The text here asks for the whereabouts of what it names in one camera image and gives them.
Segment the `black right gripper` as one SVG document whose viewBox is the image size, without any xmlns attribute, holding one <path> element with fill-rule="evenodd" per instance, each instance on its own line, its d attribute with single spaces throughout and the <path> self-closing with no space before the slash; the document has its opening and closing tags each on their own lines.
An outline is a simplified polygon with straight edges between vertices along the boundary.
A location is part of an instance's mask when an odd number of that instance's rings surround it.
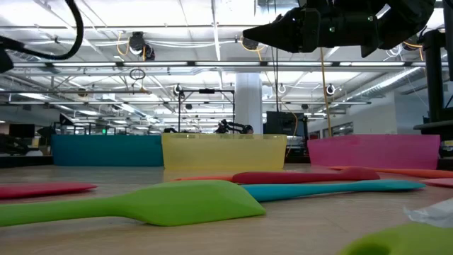
<svg viewBox="0 0 453 255">
<path fill-rule="evenodd" d="M 435 0 L 306 0 L 243 37 L 291 53 L 358 45 L 366 57 L 415 35 L 434 9 Z"/>
</svg>

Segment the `yellow translucent plastic bin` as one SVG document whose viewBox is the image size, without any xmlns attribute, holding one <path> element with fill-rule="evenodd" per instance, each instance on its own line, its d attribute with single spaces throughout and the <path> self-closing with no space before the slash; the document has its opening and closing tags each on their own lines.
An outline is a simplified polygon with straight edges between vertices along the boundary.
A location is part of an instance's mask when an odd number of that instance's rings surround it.
<svg viewBox="0 0 453 255">
<path fill-rule="evenodd" d="M 283 168 L 286 135 L 165 133 L 164 167 L 177 171 L 276 171 Z"/>
</svg>

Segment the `dark red silicone spoon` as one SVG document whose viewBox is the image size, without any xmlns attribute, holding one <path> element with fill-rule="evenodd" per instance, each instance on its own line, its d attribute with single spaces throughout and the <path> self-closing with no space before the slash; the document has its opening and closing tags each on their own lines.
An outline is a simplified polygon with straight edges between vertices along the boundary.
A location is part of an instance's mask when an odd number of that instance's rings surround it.
<svg viewBox="0 0 453 255">
<path fill-rule="evenodd" d="M 361 168 L 349 168 L 335 173 L 302 172 L 243 172 L 234 174 L 234 183 L 241 184 L 296 184 L 326 181 L 369 181 L 379 180 L 376 172 Z"/>
</svg>

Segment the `pink plastic bin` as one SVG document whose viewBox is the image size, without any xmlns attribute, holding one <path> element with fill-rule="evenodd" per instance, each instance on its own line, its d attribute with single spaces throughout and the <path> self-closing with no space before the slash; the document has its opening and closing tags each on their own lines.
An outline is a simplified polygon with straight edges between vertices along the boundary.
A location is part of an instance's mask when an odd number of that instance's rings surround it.
<svg viewBox="0 0 453 255">
<path fill-rule="evenodd" d="M 384 169 L 436 169 L 438 135 L 346 135 L 308 141 L 309 157 L 319 166 Z"/>
</svg>

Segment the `blue silicone spatula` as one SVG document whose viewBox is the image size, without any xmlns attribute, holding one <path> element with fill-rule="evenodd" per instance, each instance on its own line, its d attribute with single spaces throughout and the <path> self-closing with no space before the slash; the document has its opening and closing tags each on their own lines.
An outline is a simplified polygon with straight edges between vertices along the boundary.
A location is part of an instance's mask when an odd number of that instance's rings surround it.
<svg viewBox="0 0 453 255">
<path fill-rule="evenodd" d="M 258 202 L 287 200 L 325 193 L 414 191 L 425 184 L 415 181 L 379 179 L 332 184 L 248 184 L 242 185 Z"/>
</svg>

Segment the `orange silicone spoon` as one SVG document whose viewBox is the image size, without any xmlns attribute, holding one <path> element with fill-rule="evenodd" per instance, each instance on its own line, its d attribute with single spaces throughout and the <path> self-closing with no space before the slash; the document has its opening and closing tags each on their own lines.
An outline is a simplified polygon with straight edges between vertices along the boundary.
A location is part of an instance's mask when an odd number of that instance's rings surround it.
<svg viewBox="0 0 453 255">
<path fill-rule="evenodd" d="M 222 180 L 222 181 L 232 181 L 232 175 L 216 175 L 216 176 L 192 176 L 185 178 L 176 178 L 173 181 L 199 181 L 199 180 Z"/>
</svg>

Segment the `orange silicone spatula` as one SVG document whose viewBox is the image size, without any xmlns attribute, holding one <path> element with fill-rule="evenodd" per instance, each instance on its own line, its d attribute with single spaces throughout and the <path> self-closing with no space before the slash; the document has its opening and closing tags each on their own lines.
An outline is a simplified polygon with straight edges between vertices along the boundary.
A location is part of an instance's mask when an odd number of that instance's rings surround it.
<svg viewBox="0 0 453 255">
<path fill-rule="evenodd" d="M 400 174 L 426 179 L 448 179 L 448 178 L 453 179 L 453 171 L 432 170 L 432 169 L 382 169 L 363 166 L 359 166 L 358 168 L 386 174 Z"/>
</svg>

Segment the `green silicone spatula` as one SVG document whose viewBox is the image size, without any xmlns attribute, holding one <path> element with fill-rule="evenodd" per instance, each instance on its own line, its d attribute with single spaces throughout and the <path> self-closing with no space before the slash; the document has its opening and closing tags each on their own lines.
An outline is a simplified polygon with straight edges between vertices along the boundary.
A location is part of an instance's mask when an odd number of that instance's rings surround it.
<svg viewBox="0 0 453 255">
<path fill-rule="evenodd" d="M 126 217 L 168 227 L 265 213 L 265 208 L 235 183 L 175 181 L 104 198 L 0 205 L 0 227 L 90 217 Z"/>
</svg>

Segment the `pink silicone spatula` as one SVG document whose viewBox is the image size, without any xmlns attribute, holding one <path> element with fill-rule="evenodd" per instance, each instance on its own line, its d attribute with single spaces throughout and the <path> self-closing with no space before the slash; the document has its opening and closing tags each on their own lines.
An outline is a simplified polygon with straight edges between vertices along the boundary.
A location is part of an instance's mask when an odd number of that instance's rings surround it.
<svg viewBox="0 0 453 255">
<path fill-rule="evenodd" d="M 420 180 L 420 182 L 428 186 L 453 188 L 453 178 L 428 178 Z"/>
</svg>

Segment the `blue plastic bin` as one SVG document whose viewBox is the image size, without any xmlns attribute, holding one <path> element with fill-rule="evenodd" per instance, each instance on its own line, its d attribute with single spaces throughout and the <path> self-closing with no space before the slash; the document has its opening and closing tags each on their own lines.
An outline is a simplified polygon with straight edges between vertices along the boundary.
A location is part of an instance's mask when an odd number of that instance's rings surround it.
<svg viewBox="0 0 453 255">
<path fill-rule="evenodd" d="M 159 135 L 53 135 L 58 166 L 163 166 Z"/>
</svg>

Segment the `green silicone spoon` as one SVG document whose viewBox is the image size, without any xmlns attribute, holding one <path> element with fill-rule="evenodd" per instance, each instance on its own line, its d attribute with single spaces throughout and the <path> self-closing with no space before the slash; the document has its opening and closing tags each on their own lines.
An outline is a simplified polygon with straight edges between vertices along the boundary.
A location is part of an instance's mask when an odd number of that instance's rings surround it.
<svg viewBox="0 0 453 255">
<path fill-rule="evenodd" d="M 404 212 L 409 223 L 363 236 L 338 255 L 453 255 L 453 198 Z"/>
</svg>

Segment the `red silicone spatula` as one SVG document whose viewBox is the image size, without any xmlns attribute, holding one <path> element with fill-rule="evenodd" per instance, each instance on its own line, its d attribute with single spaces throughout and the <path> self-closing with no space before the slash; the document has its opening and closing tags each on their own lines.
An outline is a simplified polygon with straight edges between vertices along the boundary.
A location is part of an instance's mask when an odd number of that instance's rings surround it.
<svg viewBox="0 0 453 255">
<path fill-rule="evenodd" d="M 94 188 L 96 188 L 96 185 L 94 184 L 80 182 L 23 183 L 18 185 L 7 185 L 0 186 L 0 200 L 79 193 Z"/>
</svg>

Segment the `white structural column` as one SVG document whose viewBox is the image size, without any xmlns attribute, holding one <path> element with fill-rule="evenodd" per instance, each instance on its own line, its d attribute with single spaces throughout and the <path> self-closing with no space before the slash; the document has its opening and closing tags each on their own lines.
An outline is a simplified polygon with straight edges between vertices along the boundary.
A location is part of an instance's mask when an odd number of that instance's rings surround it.
<svg viewBox="0 0 453 255">
<path fill-rule="evenodd" d="M 259 73 L 237 73 L 235 83 L 235 119 L 253 127 L 255 134 L 263 133 L 262 81 Z"/>
</svg>

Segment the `black monitor stand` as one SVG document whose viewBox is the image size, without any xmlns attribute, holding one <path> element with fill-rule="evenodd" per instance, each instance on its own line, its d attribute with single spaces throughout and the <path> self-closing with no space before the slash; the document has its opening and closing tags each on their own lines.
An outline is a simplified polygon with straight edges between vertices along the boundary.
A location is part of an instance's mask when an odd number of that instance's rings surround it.
<svg viewBox="0 0 453 255">
<path fill-rule="evenodd" d="M 453 0 L 442 0 L 445 32 L 431 30 L 424 34 L 430 122 L 453 120 L 453 106 L 444 106 L 441 48 L 447 51 L 449 80 L 453 81 Z"/>
</svg>

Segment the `black background equipment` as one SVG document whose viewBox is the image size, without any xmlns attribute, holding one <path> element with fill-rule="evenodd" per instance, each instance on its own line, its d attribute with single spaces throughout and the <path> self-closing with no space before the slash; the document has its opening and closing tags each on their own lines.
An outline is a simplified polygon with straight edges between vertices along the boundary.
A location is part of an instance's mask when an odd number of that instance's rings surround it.
<svg viewBox="0 0 453 255">
<path fill-rule="evenodd" d="M 40 144 L 39 137 L 19 138 L 0 133 L 0 155 L 9 156 L 50 156 L 51 147 Z"/>
</svg>

